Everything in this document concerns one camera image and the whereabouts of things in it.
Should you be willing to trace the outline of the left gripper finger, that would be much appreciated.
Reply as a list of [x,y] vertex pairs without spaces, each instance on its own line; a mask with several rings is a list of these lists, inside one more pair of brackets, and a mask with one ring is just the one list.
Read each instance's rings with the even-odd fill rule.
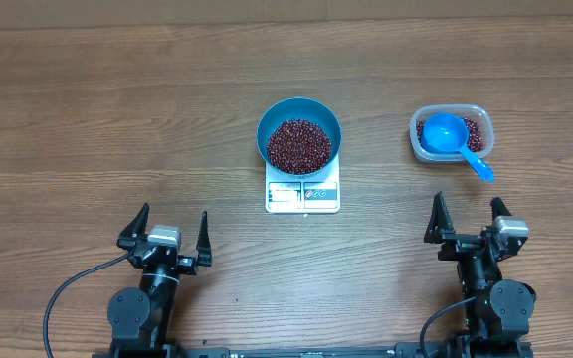
[[118,235],[116,245],[124,250],[132,250],[147,239],[146,227],[149,204],[145,203],[134,219]]
[[208,213],[204,211],[201,216],[200,230],[196,244],[198,266],[210,267],[213,262],[212,249],[208,233]]

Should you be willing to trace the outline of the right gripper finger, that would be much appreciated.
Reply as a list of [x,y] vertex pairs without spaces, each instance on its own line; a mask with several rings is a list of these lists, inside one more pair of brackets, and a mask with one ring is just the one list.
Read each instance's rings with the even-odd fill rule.
[[500,197],[494,197],[490,201],[492,218],[496,219],[500,216],[511,216],[510,211],[505,206]]
[[442,192],[433,198],[431,218],[425,231],[424,242],[442,244],[452,238],[455,228]]

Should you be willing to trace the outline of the blue plastic scoop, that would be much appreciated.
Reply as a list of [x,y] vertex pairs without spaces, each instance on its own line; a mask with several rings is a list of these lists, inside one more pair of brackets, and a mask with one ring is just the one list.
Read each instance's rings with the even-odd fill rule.
[[421,144],[435,154],[461,154],[481,180],[493,182],[494,172],[468,148],[469,138],[470,132],[461,118],[449,113],[439,113],[425,121]]

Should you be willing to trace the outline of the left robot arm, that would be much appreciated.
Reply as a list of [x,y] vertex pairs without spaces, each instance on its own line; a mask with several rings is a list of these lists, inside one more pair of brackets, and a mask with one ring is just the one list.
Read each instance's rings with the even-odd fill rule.
[[137,287],[120,290],[108,303],[111,357],[184,357],[180,345],[167,338],[180,277],[195,275],[213,262],[207,213],[201,216],[194,257],[179,253],[179,228],[156,225],[147,230],[148,213],[144,204],[117,239],[141,277]]

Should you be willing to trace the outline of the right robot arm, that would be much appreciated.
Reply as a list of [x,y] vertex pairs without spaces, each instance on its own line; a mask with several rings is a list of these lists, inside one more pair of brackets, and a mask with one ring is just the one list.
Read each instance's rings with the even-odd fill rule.
[[[513,216],[499,197],[490,201],[492,222],[476,235],[456,232],[442,193],[434,196],[424,241],[438,244],[438,259],[457,264],[463,300],[434,313],[422,326],[419,351],[424,357],[531,357],[529,333],[536,292],[528,284],[502,276],[499,263],[518,254],[529,227]],[[466,328],[433,348],[428,328],[438,318],[461,308]]]

